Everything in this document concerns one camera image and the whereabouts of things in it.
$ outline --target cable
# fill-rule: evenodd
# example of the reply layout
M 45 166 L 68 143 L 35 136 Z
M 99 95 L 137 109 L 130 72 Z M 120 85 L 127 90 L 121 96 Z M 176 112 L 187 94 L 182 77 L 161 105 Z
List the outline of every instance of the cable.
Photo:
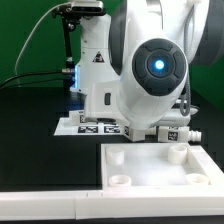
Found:
M 13 76 L 7 80 L 5 80 L 3 83 L 0 84 L 0 89 L 3 88 L 6 84 L 9 82 L 12 82 L 13 80 L 20 79 L 23 77 L 29 77 L 29 76 L 41 76 L 41 75 L 55 75 L 55 74 L 61 74 L 62 71 L 57 70 L 57 71 L 49 71 L 49 72 L 34 72 L 34 73 L 26 73 L 26 74 L 21 74 L 17 76 Z
M 56 79 L 46 79 L 46 80 L 42 80 L 42 81 L 37 81 L 37 82 L 26 82 L 26 83 L 20 83 L 20 84 L 16 84 L 16 85 L 11 85 L 11 86 L 6 86 L 6 87 L 0 87 L 0 90 L 2 89 L 7 89 L 7 88 L 13 88 L 13 87 L 19 87 L 19 86 L 23 86 L 23 85 L 30 85 L 30 84 L 39 84 L 39 83 L 45 83 L 45 82 L 54 82 L 54 81 L 65 81 L 68 80 L 66 78 L 56 78 Z
M 39 26 L 39 25 L 41 24 L 41 22 L 45 19 L 45 17 L 47 17 L 48 14 L 50 14 L 54 9 L 57 9 L 58 7 L 60 7 L 60 6 L 64 6 L 64 5 L 71 5 L 71 3 L 68 3 L 68 2 L 67 2 L 67 3 L 63 3 L 63 4 L 54 6 L 53 8 L 49 9 L 49 10 L 48 10 L 48 11 L 47 11 L 47 12 L 46 12 L 46 13 L 39 19 L 39 21 L 37 22 L 37 24 L 34 26 L 33 30 L 31 31 L 31 33 L 30 33 L 30 35 L 28 36 L 26 42 L 24 43 L 23 48 L 22 48 L 22 50 L 20 51 L 19 56 L 18 56 L 18 58 L 17 58 L 17 60 L 16 60 L 16 64 L 15 64 L 15 75 L 18 75 L 18 74 L 17 74 L 17 68 L 18 68 L 19 61 L 20 61 L 20 59 L 21 59 L 21 57 L 22 57 L 22 55 L 23 55 L 23 53 L 24 53 L 24 51 L 25 51 L 25 49 L 26 49 L 26 47 L 27 47 L 27 45 L 28 45 L 28 43 L 29 43 L 29 41 L 30 41 L 30 39 L 32 38 L 33 34 L 35 33 L 36 29 L 38 28 L 38 26 Z
M 194 14 L 194 5 L 191 8 L 191 11 L 188 14 L 185 26 L 184 26 L 184 53 L 187 57 L 188 54 L 188 30 L 189 30 L 189 25 L 190 25 L 190 21 L 192 19 L 192 16 Z M 187 73 L 187 80 L 185 83 L 185 89 L 186 89 L 186 93 L 185 95 L 181 96 L 181 103 L 180 103 L 180 112 L 181 114 L 186 117 L 187 115 L 189 115 L 190 110 L 191 110 L 191 88 L 190 88 L 190 74 L 189 71 Z

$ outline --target white platform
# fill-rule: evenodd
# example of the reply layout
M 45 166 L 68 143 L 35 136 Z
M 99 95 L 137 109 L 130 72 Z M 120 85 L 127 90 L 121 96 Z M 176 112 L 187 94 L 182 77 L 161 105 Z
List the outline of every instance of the white platform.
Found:
M 188 144 L 186 163 L 170 163 L 169 148 L 177 145 L 104 144 L 102 190 L 0 193 L 0 220 L 224 215 L 222 171 L 203 148 Z M 108 164 L 111 146 L 124 150 L 124 157 L 115 153 L 120 165 Z M 188 185 L 185 177 L 190 173 L 206 176 L 208 185 Z M 114 175 L 129 176 L 131 184 L 109 185 Z

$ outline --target black cable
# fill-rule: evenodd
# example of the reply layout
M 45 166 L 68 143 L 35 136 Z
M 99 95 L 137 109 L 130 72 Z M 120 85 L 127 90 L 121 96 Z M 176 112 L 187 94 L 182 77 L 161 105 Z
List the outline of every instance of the black cable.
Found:
M 23 86 L 23 85 L 39 84 L 39 83 L 53 82 L 53 81 L 64 81 L 64 80 L 68 80 L 68 79 L 66 79 L 66 78 L 55 78 L 55 79 L 46 79 L 46 80 L 37 81 L 37 82 L 26 82 L 26 83 L 21 83 L 21 84 L 15 84 L 15 85 L 2 87 L 2 88 L 0 88 L 0 90 L 1 89 L 7 89 L 7 88 L 13 88 L 13 87 L 19 87 L 19 86 Z
M 41 76 L 41 75 L 55 75 L 55 74 L 62 74 L 61 70 L 56 71 L 47 71 L 47 72 L 33 72 L 33 73 L 25 73 L 21 75 L 13 76 L 9 79 L 6 79 L 3 83 L 0 84 L 0 89 L 3 88 L 6 84 L 9 82 L 12 82 L 13 80 L 23 78 L 23 77 L 29 77 L 29 76 Z

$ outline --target screw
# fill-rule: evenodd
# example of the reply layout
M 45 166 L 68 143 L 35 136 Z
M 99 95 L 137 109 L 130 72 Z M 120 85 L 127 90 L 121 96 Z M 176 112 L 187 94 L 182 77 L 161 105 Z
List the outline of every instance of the screw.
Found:
M 69 23 L 69 24 L 68 24 L 68 28 L 69 28 L 70 30 L 73 30 L 73 29 L 75 28 L 75 26 L 74 26 L 73 24 Z

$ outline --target blue light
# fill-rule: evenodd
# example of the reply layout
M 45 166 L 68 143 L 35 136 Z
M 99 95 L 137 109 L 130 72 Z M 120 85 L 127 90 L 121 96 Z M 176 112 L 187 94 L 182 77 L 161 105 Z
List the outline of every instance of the blue light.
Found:
M 157 60 L 157 61 L 155 62 L 155 67 L 156 67 L 156 69 L 158 69 L 158 70 L 162 70 L 162 69 L 164 69 L 164 67 L 165 67 L 165 63 L 164 63 L 162 60 Z

